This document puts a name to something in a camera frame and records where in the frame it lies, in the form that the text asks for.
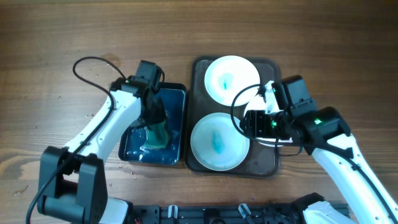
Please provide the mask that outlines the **green yellow sponge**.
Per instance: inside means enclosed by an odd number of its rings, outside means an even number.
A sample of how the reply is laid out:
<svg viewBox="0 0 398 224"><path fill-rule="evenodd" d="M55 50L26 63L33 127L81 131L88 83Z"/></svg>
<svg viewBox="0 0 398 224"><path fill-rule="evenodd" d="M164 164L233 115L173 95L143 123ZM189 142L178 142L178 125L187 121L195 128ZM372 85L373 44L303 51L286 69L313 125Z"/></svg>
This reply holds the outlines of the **green yellow sponge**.
<svg viewBox="0 0 398 224"><path fill-rule="evenodd" d="M166 129L165 121L145 127L147 139L145 147L150 149L166 148L170 137Z"/></svg>

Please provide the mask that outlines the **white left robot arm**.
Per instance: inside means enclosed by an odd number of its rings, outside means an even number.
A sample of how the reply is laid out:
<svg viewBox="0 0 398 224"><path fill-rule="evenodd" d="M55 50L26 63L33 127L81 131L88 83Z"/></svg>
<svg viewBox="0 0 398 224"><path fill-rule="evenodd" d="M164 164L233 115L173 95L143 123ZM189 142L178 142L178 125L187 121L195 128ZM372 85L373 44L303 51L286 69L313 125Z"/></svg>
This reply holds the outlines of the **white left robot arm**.
<svg viewBox="0 0 398 224"><path fill-rule="evenodd" d="M134 223L132 203L110 197L104 165L128 127L143 128L163 122L163 104L154 98L159 79L118 78L89 124L62 148L42 153L39 189L32 212L69 223Z"/></svg>

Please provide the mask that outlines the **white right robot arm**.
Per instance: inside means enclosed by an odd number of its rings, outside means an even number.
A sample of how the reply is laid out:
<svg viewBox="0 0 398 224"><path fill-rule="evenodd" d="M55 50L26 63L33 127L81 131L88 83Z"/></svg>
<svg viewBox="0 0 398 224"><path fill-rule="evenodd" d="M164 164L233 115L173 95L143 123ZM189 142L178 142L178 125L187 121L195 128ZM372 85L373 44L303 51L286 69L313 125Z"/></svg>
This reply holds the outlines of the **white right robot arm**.
<svg viewBox="0 0 398 224"><path fill-rule="evenodd" d="M247 138L278 148L299 147L332 178L360 222L397 223L397 204L364 159L336 109L247 110L239 124Z"/></svg>

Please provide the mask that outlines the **white plate front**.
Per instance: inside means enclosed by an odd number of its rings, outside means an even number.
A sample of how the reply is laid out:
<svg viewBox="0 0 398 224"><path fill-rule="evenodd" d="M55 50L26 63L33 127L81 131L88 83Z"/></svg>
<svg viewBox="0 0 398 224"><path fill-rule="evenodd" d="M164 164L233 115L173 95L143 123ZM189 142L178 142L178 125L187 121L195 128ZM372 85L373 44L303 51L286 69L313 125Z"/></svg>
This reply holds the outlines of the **white plate front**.
<svg viewBox="0 0 398 224"><path fill-rule="evenodd" d="M190 147L202 166L213 171L227 171L245 160L250 140L237 131L229 114L212 113L194 126Z"/></svg>

